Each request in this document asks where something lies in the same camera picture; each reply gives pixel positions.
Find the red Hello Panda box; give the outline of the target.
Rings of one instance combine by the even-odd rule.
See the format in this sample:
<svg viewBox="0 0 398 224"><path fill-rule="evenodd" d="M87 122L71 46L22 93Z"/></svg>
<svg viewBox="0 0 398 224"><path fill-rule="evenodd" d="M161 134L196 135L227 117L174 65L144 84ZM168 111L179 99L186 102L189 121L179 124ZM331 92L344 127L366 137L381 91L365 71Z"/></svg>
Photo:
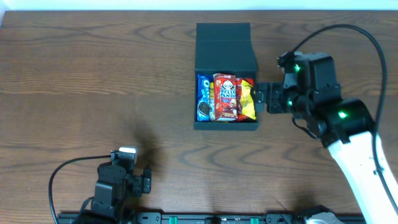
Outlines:
<svg viewBox="0 0 398 224"><path fill-rule="evenodd" d="M214 78L215 121L234 121L238 118L236 77L216 73Z"/></svg>

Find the blue Oreo cookie pack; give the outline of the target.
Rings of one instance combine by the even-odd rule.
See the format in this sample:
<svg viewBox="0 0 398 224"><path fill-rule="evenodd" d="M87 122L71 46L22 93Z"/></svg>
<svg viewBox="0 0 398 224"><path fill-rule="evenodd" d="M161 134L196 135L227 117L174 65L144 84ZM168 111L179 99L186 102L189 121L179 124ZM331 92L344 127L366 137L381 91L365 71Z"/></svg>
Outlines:
<svg viewBox="0 0 398 224"><path fill-rule="evenodd" d="M211 83L209 75L197 74L197 122L211 121L213 108L211 105Z"/></svg>

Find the yellow seed snack bag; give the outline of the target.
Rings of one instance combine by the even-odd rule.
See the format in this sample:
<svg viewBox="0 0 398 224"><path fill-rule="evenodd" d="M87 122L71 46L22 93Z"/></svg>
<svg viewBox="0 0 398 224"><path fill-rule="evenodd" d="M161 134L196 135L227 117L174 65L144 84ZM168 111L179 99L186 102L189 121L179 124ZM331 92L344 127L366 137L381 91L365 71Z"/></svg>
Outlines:
<svg viewBox="0 0 398 224"><path fill-rule="evenodd" d="M214 93L214 83L210 83L210 121L215 120L215 93Z"/></svg>

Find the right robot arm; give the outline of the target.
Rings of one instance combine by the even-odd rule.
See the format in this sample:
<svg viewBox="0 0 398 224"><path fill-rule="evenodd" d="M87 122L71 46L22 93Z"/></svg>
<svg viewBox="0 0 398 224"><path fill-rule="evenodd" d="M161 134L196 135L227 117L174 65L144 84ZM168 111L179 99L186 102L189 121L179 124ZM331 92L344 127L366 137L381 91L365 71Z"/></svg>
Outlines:
<svg viewBox="0 0 398 224"><path fill-rule="evenodd" d="M290 113L328 149L343 171L366 223L397 223L397 182L375 134L375 120L359 99L343 99L327 53L286 52L277 59L282 82L259 83L257 101L270 114Z"/></svg>

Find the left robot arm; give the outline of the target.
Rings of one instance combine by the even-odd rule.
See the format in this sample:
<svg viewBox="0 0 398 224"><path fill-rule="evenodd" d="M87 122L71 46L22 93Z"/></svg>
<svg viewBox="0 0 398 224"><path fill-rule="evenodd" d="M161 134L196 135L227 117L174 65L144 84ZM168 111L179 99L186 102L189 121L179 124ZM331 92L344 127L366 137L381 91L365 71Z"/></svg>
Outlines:
<svg viewBox="0 0 398 224"><path fill-rule="evenodd" d="M152 170L134 175L131 161L107 162L98 166L95 194L87 199L74 223L135 223L136 213L127 207L133 198L151 192Z"/></svg>

